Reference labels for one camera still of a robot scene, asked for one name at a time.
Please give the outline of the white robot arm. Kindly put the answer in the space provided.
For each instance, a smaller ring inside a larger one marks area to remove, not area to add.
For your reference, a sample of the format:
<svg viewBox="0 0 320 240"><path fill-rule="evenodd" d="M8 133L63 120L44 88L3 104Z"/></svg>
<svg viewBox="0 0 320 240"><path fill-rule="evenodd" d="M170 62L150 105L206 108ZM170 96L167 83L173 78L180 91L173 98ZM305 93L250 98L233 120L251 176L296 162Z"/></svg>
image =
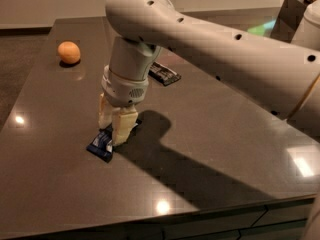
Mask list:
<svg viewBox="0 0 320 240"><path fill-rule="evenodd" d="M320 133L319 53L185 16L169 0L106 0L117 32L104 69L100 126L124 143L148 86L150 66L166 48L317 139Z"/></svg>

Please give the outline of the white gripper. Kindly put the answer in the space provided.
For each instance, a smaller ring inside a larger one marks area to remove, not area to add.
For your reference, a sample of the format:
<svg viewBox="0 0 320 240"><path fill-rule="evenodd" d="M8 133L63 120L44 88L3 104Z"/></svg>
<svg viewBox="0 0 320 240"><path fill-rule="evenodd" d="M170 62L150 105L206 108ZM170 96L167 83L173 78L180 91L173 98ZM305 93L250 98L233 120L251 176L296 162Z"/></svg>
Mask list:
<svg viewBox="0 0 320 240"><path fill-rule="evenodd" d="M127 80L105 66L101 85L105 95L99 97L98 125L105 129L112 123L112 143L119 146L127 141L134 128L138 117L134 105L144 100L149 82Z"/></svg>

